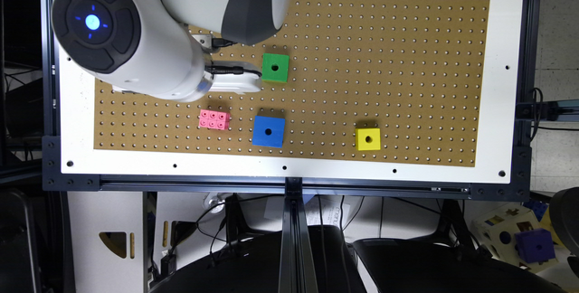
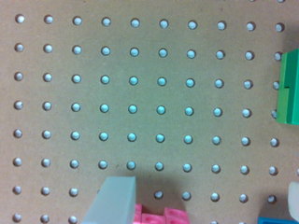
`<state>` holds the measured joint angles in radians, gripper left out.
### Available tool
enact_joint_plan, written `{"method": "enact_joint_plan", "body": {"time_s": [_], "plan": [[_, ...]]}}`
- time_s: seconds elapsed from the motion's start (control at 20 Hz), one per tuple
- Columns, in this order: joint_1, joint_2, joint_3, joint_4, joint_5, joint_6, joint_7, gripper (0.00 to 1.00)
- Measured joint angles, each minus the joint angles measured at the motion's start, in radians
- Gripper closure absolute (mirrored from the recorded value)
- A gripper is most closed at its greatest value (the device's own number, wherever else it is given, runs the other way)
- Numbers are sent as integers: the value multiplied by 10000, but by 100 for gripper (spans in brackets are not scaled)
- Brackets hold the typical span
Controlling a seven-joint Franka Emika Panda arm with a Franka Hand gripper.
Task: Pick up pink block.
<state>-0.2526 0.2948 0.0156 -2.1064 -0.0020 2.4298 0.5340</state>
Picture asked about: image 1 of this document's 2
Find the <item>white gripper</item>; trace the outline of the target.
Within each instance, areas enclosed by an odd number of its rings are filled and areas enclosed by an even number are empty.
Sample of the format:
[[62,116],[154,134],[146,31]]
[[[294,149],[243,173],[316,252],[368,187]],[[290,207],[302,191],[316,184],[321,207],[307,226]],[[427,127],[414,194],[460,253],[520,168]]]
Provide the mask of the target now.
[[111,84],[140,94],[244,94],[261,90],[261,70],[242,61],[128,62],[111,73]]

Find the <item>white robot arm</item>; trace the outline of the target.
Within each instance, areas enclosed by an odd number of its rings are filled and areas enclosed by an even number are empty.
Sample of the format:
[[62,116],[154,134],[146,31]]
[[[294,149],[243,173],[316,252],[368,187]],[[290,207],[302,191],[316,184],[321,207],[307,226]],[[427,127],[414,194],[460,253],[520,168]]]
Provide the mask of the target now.
[[209,91],[261,89],[261,70],[216,61],[231,44],[276,34],[290,0],[53,0],[60,46],[86,72],[123,90],[191,102]]

